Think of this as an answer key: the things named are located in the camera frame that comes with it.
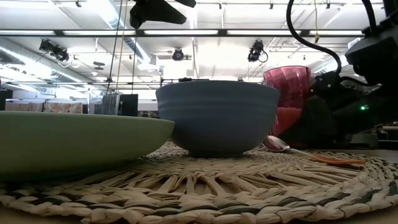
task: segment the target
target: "bowl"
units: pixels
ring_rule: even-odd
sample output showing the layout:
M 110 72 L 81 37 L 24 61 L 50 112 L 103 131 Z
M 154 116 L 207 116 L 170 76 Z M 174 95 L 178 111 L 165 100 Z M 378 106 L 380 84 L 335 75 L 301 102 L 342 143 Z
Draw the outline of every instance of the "bowl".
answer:
M 235 156 L 258 146 L 275 119 L 278 90 L 255 83 L 190 81 L 156 91 L 172 141 L 194 156 Z
M 0 111 L 0 180 L 81 174 L 149 154 L 173 121 L 127 116 Z

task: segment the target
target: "ceiling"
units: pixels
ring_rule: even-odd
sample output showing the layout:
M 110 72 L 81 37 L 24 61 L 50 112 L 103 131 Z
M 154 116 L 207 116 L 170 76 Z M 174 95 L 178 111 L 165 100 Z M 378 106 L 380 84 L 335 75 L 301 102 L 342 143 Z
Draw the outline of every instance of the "ceiling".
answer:
M 76 7 L 71 0 L 0 0 L 1 29 L 109 29 L 109 25 L 99 14 L 101 4 L 93 5 L 92 1 L 80 1 L 82 7 Z M 163 22 L 146 22 L 140 29 L 286 29 L 285 10 L 288 0 L 273 0 L 273 9 L 270 9 L 270 0 L 197 0 L 194 9 L 185 7 L 177 2 L 167 1 L 178 9 L 188 19 L 182 25 Z M 319 29 L 362 29 L 368 25 L 366 11 L 357 0 L 330 0 L 331 7 L 326 8 L 326 0 L 317 0 L 317 25 Z M 373 8 L 377 22 L 385 18 L 382 9 L 382 0 L 373 0 Z M 126 0 L 114 1 L 116 11 L 125 17 Z M 314 1 L 296 0 L 293 8 L 292 20 L 297 29 L 315 29 L 316 13 Z M 127 18 L 134 1 L 127 2 Z M 94 38 L 49 38 L 53 43 L 68 49 L 71 58 L 75 58 L 68 70 L 94 82 L 103 82 L 111 73 L 113 80 L 131 82 L 134 73 L 135 82 L 158 82 L 162 71 L 140 69 L 135 62 L 134 53 L 124 44 L 121 38 L 99 38 L 98 51 L 95 50 Z M 254 41 L 261 39 L 264 42 L 269 59 L 266 63 L 249 63 L 247 60 L 249 48 Z M 13 37 L 9 41 L 42 55 L 39 51 L 40 37 Z M 328 47 L 338 54 L 343 54 L 348 43 L 354 38 L 320 38 L 318 44 Z M 315 73 L 330 61 L 330 56 L 310 49 L 300 47 L 293 38 L 258 38 L 258 37 L 139 37 L 139 45 L 148 54 L 157 55 L 158 65 L 166 68 L 182 67 L 183 74 L 192 77 L 196 72 L 199 78 L 219 80 L 237 80 L 244 78 L 247 82 L 261 82 L 264 71 L 284 65 L 306 65 Z M 175 48 L 182 48 L 184 54 L 193 55 L 194 60 L 183 60 L 175 63 L 170 59 L 170 53 Z M 51 56 L 45 58 L 56 62 Z M 93 76 L 93 62 L 103 62 L 104 70 Z M 345 66 L 343 74 L 353 74 L 349 66 Z M 156 85 L 134 85 L 135 90 L 152 90 Z

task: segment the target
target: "orange utensil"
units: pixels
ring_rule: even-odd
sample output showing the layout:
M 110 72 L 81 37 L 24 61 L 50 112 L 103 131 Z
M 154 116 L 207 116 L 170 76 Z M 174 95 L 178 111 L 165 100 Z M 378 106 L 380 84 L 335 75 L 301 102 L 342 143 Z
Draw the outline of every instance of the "orange utensil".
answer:
M 268 136 L 262 142 L 262 144 L 271 152 L 294 152 L 303 154 L 305 156 L 311 157 L 318 162 L 324 162 L 326 164 L 342 165 L 342 164 L 364 164 L 363 160 L 351 160 L 351 159 L 335 159 L 327 156 L 321 156 L 316 154 L 311 154 L 309 152 L 303 152 L 298 149 L 292 149 L 286 142 L 275 136 Z

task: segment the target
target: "spoon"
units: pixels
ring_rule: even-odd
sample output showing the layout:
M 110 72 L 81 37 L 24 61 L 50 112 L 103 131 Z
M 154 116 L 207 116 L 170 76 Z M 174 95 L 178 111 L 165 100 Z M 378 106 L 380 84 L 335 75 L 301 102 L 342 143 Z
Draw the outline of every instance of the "spoon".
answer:
M 324 162 L 326 164 L 333 164 L 333 165 L 342 165 L 342 164 L 364 164 L 365 161 L 363 160 L 351 160 L 351 159 L 335 159 L 327 156 L 321 156 L 317 154 L 311 154 L 308 152 L 300 151 L 298 149 L 292 149 L 286 142 L 283 140 L 275 137 L 275 136 L 268 136 L 262 142 L 262 145 L 265 146 L 271 152 L 294 152 L 299 153 L 312 159 L 315 159 L 318 162 Z

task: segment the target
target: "table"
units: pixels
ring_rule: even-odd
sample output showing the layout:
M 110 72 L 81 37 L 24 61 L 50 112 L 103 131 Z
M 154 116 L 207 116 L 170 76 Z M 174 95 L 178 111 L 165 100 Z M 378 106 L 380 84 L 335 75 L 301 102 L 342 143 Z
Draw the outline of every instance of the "table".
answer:
M 398 151 L 388 150 L 335 150 L 336 152 L 346 152 L 353 154 L 363 154 L 366 156 L 378 156 L 387 161 L 398 163 Z M 39 217 L 22 211 L 0 207 L 0 223 L 2 224 L 80 224 L 81 218 L 70 217 Z M 377 210 L 365 214 L 356 214 L 344 220 L 322 221 L 322 224 L 390 224 L 398 220 L 398 206 Z M 294 221 L 293 224 L 304 224 L 307 222 Z

